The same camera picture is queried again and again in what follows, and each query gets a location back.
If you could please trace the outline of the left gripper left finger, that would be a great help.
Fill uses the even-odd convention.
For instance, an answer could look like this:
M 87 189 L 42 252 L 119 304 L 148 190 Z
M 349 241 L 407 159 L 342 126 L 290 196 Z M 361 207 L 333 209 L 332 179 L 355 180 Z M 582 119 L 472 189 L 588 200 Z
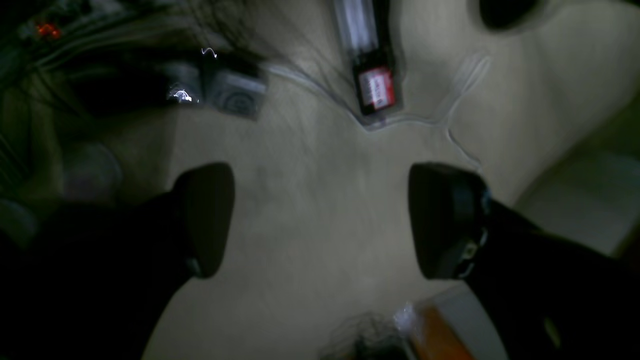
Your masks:
M 176 292 L 221 267 L 233 169 L 213 162 L 126 211 L 73 203 L 44 224 L 1 201 L 1 358 L 139 360 Z

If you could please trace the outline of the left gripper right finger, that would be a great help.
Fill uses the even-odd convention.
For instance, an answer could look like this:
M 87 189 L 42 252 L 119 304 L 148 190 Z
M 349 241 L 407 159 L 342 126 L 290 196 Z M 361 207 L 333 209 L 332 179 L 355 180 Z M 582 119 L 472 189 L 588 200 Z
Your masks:
M 538 227 L 471 171 L 416 162 L 407 191 L 422 275 L 464 281 L 508 358 L 639 358 L 639 275 L 629 267 Z

